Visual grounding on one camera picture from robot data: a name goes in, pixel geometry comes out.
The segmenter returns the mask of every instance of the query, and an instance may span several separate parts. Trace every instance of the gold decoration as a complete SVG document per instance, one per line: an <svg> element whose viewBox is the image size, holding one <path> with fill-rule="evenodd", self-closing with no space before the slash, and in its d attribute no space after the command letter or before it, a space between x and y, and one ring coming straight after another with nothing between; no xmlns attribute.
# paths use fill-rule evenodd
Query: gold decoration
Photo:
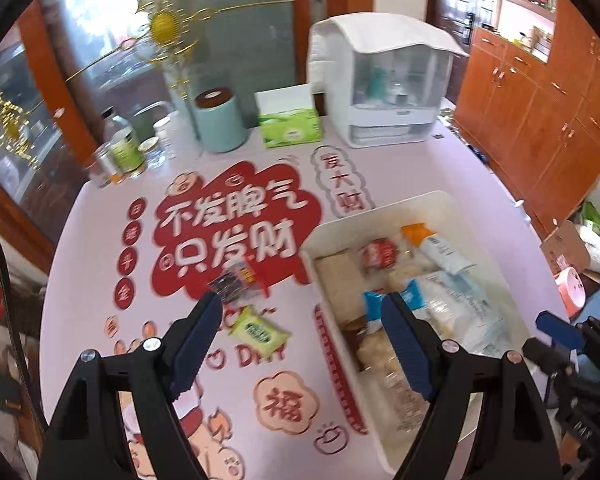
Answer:
<svg viewBox="0 0 600 480"><path fill-rule="evenodd" d="M29 112L24 111L11 101L5 101L0 90L0 124L2 124L0 145L8 152L15 153L25 159L36 170L38 160L28 153L34 147L29 141L28 117Z"/></svg>
<svg viewBox="0 0 600 480"><path fill-rule="evenodd" d="M187 43L187 15L177 4L180 0L138 0L138 12L149 15L149 36L158 47L158 55L146 61L159 64L174 82L171 89L178 89L180 96L187 99L187 84L184 61L198 40Z"/></svg>

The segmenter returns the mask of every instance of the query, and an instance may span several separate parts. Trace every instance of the blue gripper pad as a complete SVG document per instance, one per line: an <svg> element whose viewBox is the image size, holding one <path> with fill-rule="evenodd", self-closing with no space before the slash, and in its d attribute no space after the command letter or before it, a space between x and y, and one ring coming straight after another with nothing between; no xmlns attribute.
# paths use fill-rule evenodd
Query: blue gripper pad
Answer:
<svg viewBox="0 0 600 480"><path fill-rule="evenodd" d="M581 350L584 346L584 337L579 329L547 310L536 317L536 327L569 350Z"/></svg>
<svg viewBox="0 0 600 480"><path fill-rule="evenodd" d="M409 380L411 389L431 402L434 389L431 384L429 359L422 351L399 307L389 296L385 296L382 300L381 319L384 331L394 347L395 355Z"/></svg>
<svg viewBox="0 0 600 480"><path fill-rule="evenodd" d="M222 321L222 301L217 294L207 304L202 303L202 300L198 302L194 312L196 308L202 308L204 311L173 360L173 379L169 387L173 399L177 399L182 392L189 391L193 386Z"/></svg>

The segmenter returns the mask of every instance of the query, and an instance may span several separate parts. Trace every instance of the cable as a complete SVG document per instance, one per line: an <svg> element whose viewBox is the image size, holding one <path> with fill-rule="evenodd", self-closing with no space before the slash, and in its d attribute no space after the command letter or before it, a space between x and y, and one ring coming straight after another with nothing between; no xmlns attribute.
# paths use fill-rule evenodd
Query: cable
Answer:
<svg viewBox="0 0 600 480"><path fill-rule="evenodd" d="M2 300L4 301L4 309L7 319L7 328L9 329L9 338L11 339L11 346L16 357L16 366L18 367L18 373L22 378L24 385L24 393L27 397L27 401L31 406L34 418L40 428L40 431L45 434L48 430L48 424L46 423L45 415L42 413L42 400L37 396L36 390L33 388L31 383L31 376L27 369L27 364L24 359L24 352L22 351L22 343L20 342L20 333L16 330L14 319L12 319L13 311L11 310L13 304L12 291L11 291L11 280L9 277L9 269L7 268L7 260L4 257L4 251L0 244L0 288L2 289Z"/></svg>

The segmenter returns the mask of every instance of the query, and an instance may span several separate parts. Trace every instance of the white plastic tray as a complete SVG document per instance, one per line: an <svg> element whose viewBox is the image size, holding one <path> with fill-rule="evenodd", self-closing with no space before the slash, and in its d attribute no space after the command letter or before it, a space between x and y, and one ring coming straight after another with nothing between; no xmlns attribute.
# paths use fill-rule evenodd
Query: white plastic tray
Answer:
<svg viewBox="0 0 600 480"><path fill-rule="evenodd" d="M364 372L357 371L356 365L350 358L331 307L321 289L314 268L314 260L348 248L360 247L374 238L395 235L400 232L400 227L403 225L416 222L424 222L428 228L443 235L459 253L476 264L475 267L472 267L471 276L483 287L490 303L498 308L506 320L514 348L520 351L530 336L524 321L518 314L516 304L498 265L475 238L469 225L463 219L458 205L447 193L434 191L372 211L327 222L315 228L302 244L300 255L309 277L320 291L322 310L328 330L342 361L358 407L378 450L380 461L386 471L391 474L397 472L411 447L411 442L402 442L396 446L381 440L378 427L383 425L382 414L375 406L372 406L367 397L372 385L366 380ZM461 440L477 427L480 415L479 401L480 398L475 397L469 404L462 427Z"/></svg>

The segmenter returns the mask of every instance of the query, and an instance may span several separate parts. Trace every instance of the shelf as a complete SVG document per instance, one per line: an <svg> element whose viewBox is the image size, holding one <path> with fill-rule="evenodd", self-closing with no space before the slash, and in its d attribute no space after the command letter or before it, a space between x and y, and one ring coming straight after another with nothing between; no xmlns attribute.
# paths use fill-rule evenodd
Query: shelf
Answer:
<svg viewBox="0 0 600 480"><path fill-rule="evenodd" d="M540 7L538 4L535 4L528 0L507 0L507 1L513 2L516 5L519 5L520 7L525 7L525 9L528 9L531 12L536 13L538 16L542 16L543 18L549 20L550 22L555 22L556 12L551 12L549 9Z"/></svg>

